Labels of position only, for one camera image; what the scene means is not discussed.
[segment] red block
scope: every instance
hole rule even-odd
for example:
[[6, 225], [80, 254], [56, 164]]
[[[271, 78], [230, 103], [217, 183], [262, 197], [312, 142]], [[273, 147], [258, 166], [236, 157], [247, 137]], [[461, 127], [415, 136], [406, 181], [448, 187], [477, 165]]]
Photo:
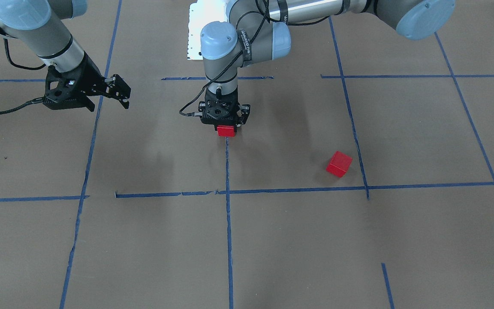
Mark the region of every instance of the red block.
[[335, 155], [333, 155], [333, 158], [331, 158], [331, 162], [329, 162], [326, 170], [335, 176], [342, 177], [348, 172], [351, 163], [351, 157], [337, 151], [335, 152]]
[[216, 131], [219, 136], [234, 137], [235, 126], [234, 125], [217, 125]]

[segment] blue painter's tape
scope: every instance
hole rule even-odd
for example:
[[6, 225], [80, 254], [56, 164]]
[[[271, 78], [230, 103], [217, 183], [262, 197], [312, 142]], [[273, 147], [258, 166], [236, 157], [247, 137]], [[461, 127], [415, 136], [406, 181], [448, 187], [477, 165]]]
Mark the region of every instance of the blue painter's tape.
[[329, 18], [329, 26], [331, 26], [331, 35], [333, 37], [333, 43], [335, 45], [335, 53], [337, 54], [337, 62], [339, 65], [339, 71], [341, 80], [343, 82], [344, 96], [346, 99], [346, 107], [348, 108], [348, 116], [350, 118], [350, 123], [352, 125], [353, 139], [355, 141], [355, 147], [357, 148], [357, 156], [359, 159], [359, 168], [361, 170], [361, 175], [363, 177], [363, 185], [365, 186], [365, 195], [367, 195], [367, 200], [369, 197], [369, 186], [367, 184], [367, 176], [365, 175], [365, 167], [363, 166], [363, 158], [361, 157], [361, 149], [359, 148], [359, 141], [357, 138], [357, 132], [355, 131], [355, 123], [353, 121], [352, 107], [349, 103], [348, 89], [346, 88], [346, 80], [344, 78], [343, 64], [340, 60], [339, 45], [337, 44], [337, 37], [335, 36], [335, 29], [333, 28], [333, 20]]
[[228, 307], [234, 309], [234, 276], [232, 260], [232, 217], [230, 203], [230, 159], [229, 159], [229, 138], [226, 137], [226, 222], [228, 236]]
[[[342, 76], [324, 76], [320, 75], [322, 79], [341, 79]], [[455, 76], [457, 78], [494, 78], [494, 74], [472, 74], [464, 76]], [[344, 76], [346, 79], [366, 79], [366, 78], [451, 78], [450, 75], [398, 75], [398, 76]]]
[[70, 201], [79, 200], [80, 195], [73, 196], [39, 196], [39, 197], [6, 197], [0, 198], [0, 203], [6, 202], [38, 202], [38, 201]]
[[[112, 33], [112, 38], [110, 42], [110, 49], [108, 50], [108, 59], [106, 60], [106, 71], [104, 72], [104, 76], [108, 76], [108, 72], [110, 71], [110, 63], [111, 63], [111, 57], [112, 53], [114, 50], [114, 44], [115, 44], [115, 37], [117, 35], [117, 26], [119, 24], [119, 17], [121, 14], [121, 4], [122, 0], [119, 0], [117, 4], [117, 13], [115, 17], [115, 24], [114, 24], [114, 32]], [[64, 285], [62, 287], [62, 296], [60, 298], [60, 309], [64, 309], [65, 304], [66, 304], [66, 296], [67, 296], [67, 291], [68, 291], [68, 285], [70, 283], [70, 275], [71, 275], [71, 270], [72, 266], [74, 263], [74, 255], [75, 255], [75, 248], [77, 244], [77, 235], [79, 233], [79, 226], [81, 223], [81, 213], [83, 211], [83, 204], [84, 200], [86, 197], [86, 191], [87, 191], [87, 184], [89, 181], [89, 174], [90, 174], [90, 164], [93, 159], [93, 154], [94, 154], [94, 143], [96, 141], [96, 130], [98, 128], [98, 120], [100, 119], [100, 110], [102, 109], [102, 99], [103, 97], [101, 96], [100, 99], [98, 100], [98, 109], [96, 110], [96, 118], [94, 120], [94, 128], [93, 128], [93, 135], [91, 137], [90, 141], [90, 149], [89, 149], [89, 156], [87, 159], [87, 166], [85, 168], [85, 180], [83, 183], [83, 186], [81, 188], [81, 199], [79, 201], [79, 206], [77, 208], [77, 217], [76, 217], [76, 224], [75, 224], [75, 233], [74, 233], [74, 244], [72, 246], [72, 249], [70, 250], [70, 255], [68, 257], [68, 266], [66, 268], [66, 276], [64, 278]]]
[[[494, 186], [494, 182], [451, 182], [442, 184], [411, 184], [411, 185], [381, 185], [368, 186], [369, 190], [391, 190], [408, 188], [456, 188], [456, 187], [477, 187]], [[230, 190], [233, 194], [259, 194], [259, 193], [295, 193], [295, 192], [327, 192], [327, 191], [358, 191], [365, 190], [365, 186], [349, 187], [321, 187], [321, 188], [261, 188], [251, 190]], [[228, 191], [194, 191], [194, 192], [164, 192], [147, 194], [116, 194], [117, 198], [138, 198], [138, 197], [163, 197], [163, 196], [188, 196], [188, 195], [225, 195]]]
[[437, 33], [434, 33], [437, 43], [440, 46], [441, 52], [443, 53], [443, 58], [445, 59], [445, 63], [447, 63], [447, 68], [449, 68], [449, 72], [451, 73], [451, 77], [453, 78], [453, 82], [455, 82], [455, 87], [457, 88], [458, 95], [461, 98], [462, 106], [464, 107], [464, 111], [466, 113], [466, 116], [468, 117], [468, 121], [470, 122], [470, 125], [472, 126], [472, 131], [474, 131], [474, 135], [476, 136], [476, 140], [478, 141], [478, 145], [480, 146], [480, 149], [482, 151], [482, 155], [484, 156], [485, 162], [488, 166], [489, 173], [491, 174], [494, 182], [494, 171], [491, 166], [491, 162], [489, 161], [487, 152], [485, 151], [484, 144], [482, 142], [482, 139], [480, 139], [480, 135], [478, 133], [478, 130], [476, 129], [476, 125], [474, 124], [474, 120], [472, 119], [472, 115], [470, 114], [470, 111], [468, 110], [468, 105], [466, 104], [466, 100], [464, 99], [464, 95], [462, 94], [461, 87], [458, 84], [457, 78], [455, 76], [455, 73], [453, 72], [453, 68], [451, 67], [451, 63], [449, 62], [449, 58], [447, 57], [447, 54], [445, 53], [445, 48], [443, 47], [443, 44], [441, 43], [440, 37], [437, 35]]
[[0, 79], [0, 82], [45, 82], [45, 79]]
[[[168, 77], [161, 80], [205, 80], [204, 77]], [[274, 76], [240, 76], [238, 79], [242, 80], [259, 80], [259, 79], [275, 79]]]
[[392, 289], [390, 289], [390, 280], [388, 280], [388, 271], [386, 271], [386, 264], [381, 263], [380, 265], [383, 269], [384, 283], [386, 284], [386, 293], [388, 293], [388, 303], [390, 303], [390, 309], [395, 309]]

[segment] blue tape line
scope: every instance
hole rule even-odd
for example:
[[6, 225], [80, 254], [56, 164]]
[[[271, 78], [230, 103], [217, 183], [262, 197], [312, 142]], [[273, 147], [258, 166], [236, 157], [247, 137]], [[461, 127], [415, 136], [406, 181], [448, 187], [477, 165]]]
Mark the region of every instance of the blue tape line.
[[[413, 184], [413, 185], [381, 185], [369, 186], [369, 190], [390, 190], [403, 188], [455, 188], [494, 186], [494, 182], [451, 182], [445, 184]], [[164, 196], [188, 196], [188, 195], [225, 195], [225, 194], [259, 194], [259, 193], [294, 193], [294, 192], [325, 192], [325, 191], [358, 191], [365, 190], [365, 186], [350, 187], [321, 187], [321, 188], [261, 188], [252, 190], [229, 190], [229, 191], [195, 191], [195, 192], [164, 192], [145, 194], [116, 194], [116, 198], [139, 198], [139, 197], [164, 197]]]
[[462, 75], [462, 76], [457, 76], [457, 78], [494, 78], [494, 74], [484, 74], [484, 75], [478, 75], [478, 74], [468, 74], [468, 75]]
[[[111, 57], [112, 57], [112, 53], [114, 50], [115, 37], [117, 34], [117, 26], [119, 23], [119, 16], [121, 13], [121, 2], [122, 2], [122, 0], [119, 0], [118, 5], [117, 5], [117, 13], [116, 13], [116, 17], [115, 17], [114, 32], [112, 33], [110, 50], [108, 51], [108, 59], [106, 59], [106, 71], [104, 72], [104, 76], [108, 76], [108, 71], [110, 70]], [[98, 128], [98, 120], [100, 118], [100, 110], [102, 109], [102, 100], [103, 100], [103, 97], [100, 97], [100, 99], [98, 101], [98, 109], [96, 110], [96, 119], [94, 121], [93, 135], [92, 135], [91, 140], [90, 140], [89, 156], [88, 156], [88, 160], [87, 160], [87, 166], [85, 169], [85, 180], [84, 180], [83, 186], [81, 188], [81, 198], [80, 198], [79, 206], [77, 209], [74, 245], [72, 246], [72, 249], [70, 251], [70, 256], [68, 258], [68, 266], [66, 269], [66, 276], [64, 279], [64, 285], [62, 288], [62, 297], [60, 299], [60, 309], [64, 309], [64, 305], [66, 304], [66, 294], [68, 291], [68, 284], [70, 283], [70, 274], [71, 274], [71, 270], [72, 270], [72, 265], [74, 263], [74, 254], [75, 254], [75, 248], [76, 248], [76, 244], [77, 244], [77, 234], [79, 233], [79, 225], [81, 223], [80, 217], [81, 217], [81, 212], [83, 211], [83, 204], [84, 204], [84, 200], [85, 200], [85, 194], [87, 191], [87, 183], [89, 180], [89, 173], [90, 173], [90, 164], [91, 164], [92, 159], [93, 159], [94, 143], [96, 141], [96, 129]]]
[[390, 190], [393, 188], [454, 188], [454, 187], [474, 187], [474, 186], [494, 186], [494, 182], [458, 182], [450, 184], [419, 184], [419, 185], [385, 185], [369, 186], [371, 190]]
[[45, 82], [45, 79], [0, 79], [0, 82]]
[[226, 137], [226, 221], [228, 222], [228, 301], [229, 309], [234, 309], [234, 276], [232, 262], [232, 220], [230, 216], [230, 160], [228, 149], [229, 138]]
[[[240, 76], [241, 80], [275, 79], [274, 76]], [[161, 80], [205, 80], [204, 77], [169, 77]]]
[[367, 177], [365, 176], [365, 168], [363, 167], [363, 159], [361, 157], [361, 149], [359, 148], [359, 141], [357, 138], [357, 132], [355, 131], [355, 123], [353, 121], [352, 107], [349, 103], [348, 89], [346, 88], [346, 80], [344, 78], [343, 63], [340, 60], [339, 45], [337, 44], [337, 37], [335, 36], [335, 29], [333, 28], [333, 20], [329, 18], [329, 26], [331, 26], [331, 35], [333, 36], [333, 43], [335, 44], [335, 53], [337, 54], [337, 62], [339, 64], [339, 71], [341, 80], [343, 82], [344, 96], [346, 98], [346, 106], [348, 108], [348, 116], [350, 122], [352, 123], [352, 133], [353, 139], [355, 140], [355, 146], [357, 148], [357, 156], [359, 158], [359, 168], [361, 169], [361, 175], [363, 176], [363, 185], [365, 186], [365, 194], [367, 195], [367, 200], [369, 197], [369, 186], [367, 185]]
[[[322, 79], [341, 79], [342, 76], [324, 76], [320, 74]], [[493, 74], [486, 75], [464, 75], [455, 76], [457, 78], [494, 78]], [[344, 76], [346, 79], [371, 79], [371, 78], [451, 78], [450, 75], [398, 75], [398, 76]]]
[[232, 190], [230, 191], [230, 194], [357, 191], [357, 190], [365, 190], [365, 187], [352, 186], [352, 187], [332, 187], [332, 188], [267, 188], [267, 189], [257, 189], [257, 190]]
[[462, 105], [464, 107], [464, 111], [466, 112], [466, 116], [468, 117], [468, 120], [470, 121], [470, 125], [472, 126], [472, 131], [474, 131], [474, 135], [476, 136], [476, 139], [478, 140], [478, 144], [480, 145], [480, 149], [482, 151], [482, 154], [485, 158], [485, 162], [488, 166], [489, 172], [491, 173], [491, 176], [493, 178], [494, 182], [494, 171], [493, 168], [491, 167], [491, 163], [489, 161], [488, 155], [485, 151], [484, 144], [482, 143], [482, 139], [480, 139], [480, 135], [478, 134], [478, 130], [476, 129], [476, 126], [474, 124], [474, 121], [472, 119], [472, 116], [470, 115], [470, 111], [468, 111], [468, 106], [466, 104], [466, 100], [464, 99], [464, 96], [461, 91], [461, 87], [458, 84], [457, 78], [455, 76], [455, 73], [453, 72], [453, 68], [451, 67], [451, 63], [449, 62], [449, 58], [447, 58], [447, 54], [445, 53], [445, 49], [443, 47], [443, 44], [441, 43], [440, 37], [437, 35], [437, 33], [434, 33], [437, 43], [440, 45], [441, 52], [443, 53], [443, 58], [445, 58], [445, 62], [447, 63], [447, 68], [449, 68], [449, 72], [451, 73], [451, 77], [453, 78], [453, 81], [455, 82], [455, 87], [457, 88], [458, 95], [461, 98]]
[[388, 280], [388, 272], [386, 271], [386, 264], [380, 264], [383, 269], [384, 283], [386, 283], [386, 292], [388, 293], [388, 302], [390, 303], [390, 309], [394, 309], [394, 298], [392, 297], [392, 289], [390, 289], [390, 280]]
[[165, 192], [165, 193], [140, 193], [140, 194], [115, 194], [116, 198], [139, 198], [139, 197], [163, 197], [163, 196], [199, 196], [210, 195], [215, 191], [193, 191], [193, 192]]
[[39, 196], [39, 197], [3, 197], [0, 198], [0, 203], [5, 202], [37, 202], [37, 201], [69, 201], [69, 200], [79, 200], [80, 195], [73, 196]]

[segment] robotic arm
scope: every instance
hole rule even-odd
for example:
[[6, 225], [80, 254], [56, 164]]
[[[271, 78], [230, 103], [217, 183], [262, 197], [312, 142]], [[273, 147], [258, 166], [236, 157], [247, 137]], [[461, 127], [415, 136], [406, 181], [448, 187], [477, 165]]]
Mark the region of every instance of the robotic arm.
[[61, 19], [83, 15], [87, 0], [0, 0], [0, 34], [20, 39], [48, 66], [45, 95], [50, 109], [86, 107], [88, 96], [105, 96], [129, 108], [131, 88], [117, 74], [105, 78]]
[[236, 131], [245, 124], [250, 106], [238, 103], [238, 68], [285, 57], [291, 48], [288, 25], [369, 12], [398, 34], [418, 40], [441, 28], [454, 7], [455, 0], [231, 0], [228, 23], [216, 21], [202, 29], [205, 100], [198, 112], [184, 114], [183, 108], [181, 114], [200, 117], [215, 130], [233, 126]]

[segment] light blue joint cap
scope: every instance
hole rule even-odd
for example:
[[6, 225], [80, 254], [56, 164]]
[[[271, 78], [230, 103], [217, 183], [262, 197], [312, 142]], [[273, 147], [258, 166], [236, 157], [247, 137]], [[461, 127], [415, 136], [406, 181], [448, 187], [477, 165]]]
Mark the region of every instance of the light blue joint cap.
[[455, 9], [455, 0], [424, 0], [412, 8], [400, 20], [396, 31], [416, 41], [439, 30]]
[[87, 11], [87, 0], [72, 0], [72, 18], [81, 16]]
[[238, 34], [230, 23], [214, 21], [202, 29], [202, 56], [209, 60], [224, 57], [233, 51]]
[[47, 0], [0, 0], [0, 20], [17, 30], [42, 27], [52, 12]]
[[291, 51], [291, 33], [285, 23], [273, 23], [272, 60], [285, 57]]
[[226, 20], [230, 21], [230, 12], [232, 11], [232, 6], [239, 0], [230, 0], [228, 4], [226, 4]]

